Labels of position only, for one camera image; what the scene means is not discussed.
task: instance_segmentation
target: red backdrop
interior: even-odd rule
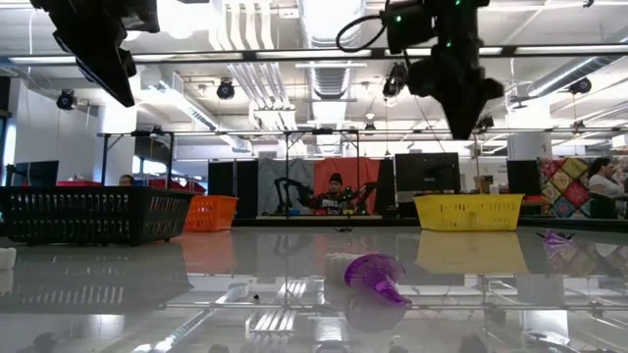
[[[314,193],[316,195],[327,192],[329,189],[330,177],[333,173],[340,173],[342,176],[342,188],[351,186],[353,191],[357,191],[360,186],[368,181],[377,181],[380,172],[380,161],[368,158],[360,158],[360,185],[357,184],[357,158],[327,158],[314,165]],[[366,208],[369,213],[373,213],[375,208],[375,194],[366,200]]]

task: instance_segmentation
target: person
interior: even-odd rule
[[[612,199],[624,197],[624,186],[612,178],[614,174],[610,158],[597,158],[589,168],[589,189]]]
[[[120,180],[118,180],[118,186],[133,186],[133,182],[135,179],[132,175],[123,175],[120,176]]]
[[[309,203],[311,209],[325,209],[329,215],[339,215],[342,210],[351,210],[353,204],[350,200],[343,200],[342,176],[340,173],[333,173],[330,176],[327,192],[316,195]]]

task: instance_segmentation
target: black cable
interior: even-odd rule
[[[391,0],[386,0],[386,3],[384,4],[384,11],[388,8],[389,4],[391,3]],[[380,37],[382,36],[382,34],[384,34],[384,30],[386,30],[386,24],[384,23],[384,18],[382,16],[383,12],[381,11],[380,14],[378,15],[366,15],[366,16],[362,16],[359,19],[355,19],[353,21],[351,21],[350,23],[348,23],[346,26],[344,26],[339,32],[338,35],[336,36],[336,46],[343,52],[345,53],[357,53],[360,50],[366,49],[368,47],[370,47],[373,43],[375,43],[376,40],[380,39]],[[371,20],[380,20],[382,21],[382,28],[380,29],[379,32],[377,32],[377,34],[375,34],[375,36],[373,38],[371,38],[371,40],[367,41],[366,44],[359,46],[357,48],[345,48],[342,45],[340,45],[340,39],[342,38],[342,36],[350,29],[352,29],[355,25],[360,25],[362,23],[365,23],[367,21],[371,21]]]

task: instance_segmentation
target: ceiling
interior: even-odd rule
[[[24,3],[22,0],[11,0],[12,4]],[[333,10],[332,0],[319,1],[320,6]],[[368,1],[367,14],[376,14],[383,8],[383,1]],[[606,43],[620,30],[625,30],[625,14],[628,12],[628,1],[596,1],[591,8],[584,9],[580,0],[554,1],[506,1],[493,0],[491,6],[480,12],[480,35],[486,45],[517,45],[517,44],[582,44]],[[271,7],[271,35],[277,49],[303,48],[303,37],[300,30],[297,2],[293,0],[273,1]],[[240,17],[240,32],[245,33],[244,8]],[[231,25],[231,16],[227,16],[227,24]],[[54,26],[43,12],[30,10],[0,10],[0,52],[4,55],[41,55],[62,53],[51,36]],[[369,22],[362,26],[361,40],[372,37],[380,28],[378,22]],[[382,36],[374,47],[385,47],[386,36]],[[177,51],[210,51],[212,46],[208,40],[208,31],[196,30],[186,39],[175,39],[167,31],[157,34],[143,33],[138,39],[127,41],[124,47],[134,54],[159,53]],[[504,82],[508,87],[513,82],[521,85],[536,81],[573,58],[517,58],[517,59],[483,59],[481,64],[486,68],[487,76]],[[344,114],[344,125],[363,128],[367,113],[373,113],[377,128],[446,128],[446,121],[440,105],[431,98],[416,98],[407,90],[402,92],[395,105],[387,106],[381,93],[382,83],[390,70],[393,61],[362,61],[365,67],[351,69],[350,89],[346,97],[347,105]],[[316,117],[311,109],[311,87],[308,84],[307,70],[295,67],[294,62],[279,63],[279,71],[286,87],[290,104],[294,106],[295,123],[307,126]],[[9,68],[16,74],[23,74],[18,69]],[[158,70],[168,76],[177,73],[185,82],[184,94],[192,99],[201,109],[213,115],[221,127],[229,129],[254,129],[249,119],[250,102],[239,84],[235,83],[235,97],[232,100],[220,100],[216,96],[216,88],[221,77],[230,77],[225,64],[176,64],[162,65]],[[552,124],[554,126],[570,126],[574,115],[583,117],[594,114],[602,109],[623,103],[626,83],[622,81],[628,75],[628,61],[620,59],[613,64],[601,68],[588,75],[593,83],[590,93],[572,97],[568,93],[553,93],[533,105],[550,105]],[[30,76],[34,80],[35,89],[45,89],[53,93],[73,86],[77,88],[81,98],[94,100],[97,104],[100,90],[85,84],[76,68],[32,68]],[[136,94],[141,109],[139,121],[143,124],[159,124],[164,129],[192,130],[202,129],[183,111],[173,107],[155,94],[145,91]],[[497,126],[508,126],[504,116],[506,104],[504,99],[490,102],[489,111],[496,120]],[[597,126],[625,126],[628,114],[623,111],[604,120],[596,122]],[[613,134],[600,133],[595,136],[584,136],[577,141],[567,143],[583,143],[587,145],[604,144]],[[389,136],[391,141],[401,138],[405,140],[434,137]],[[571,140],[572,134],[558,135],[554,139]],[[304,139],[306,143],[315,143],[316,139]],[[218,139],[203,138],[183,140],[182,144],[220,144]],[[493,145],[505,143],[504,136],[492,141]]]

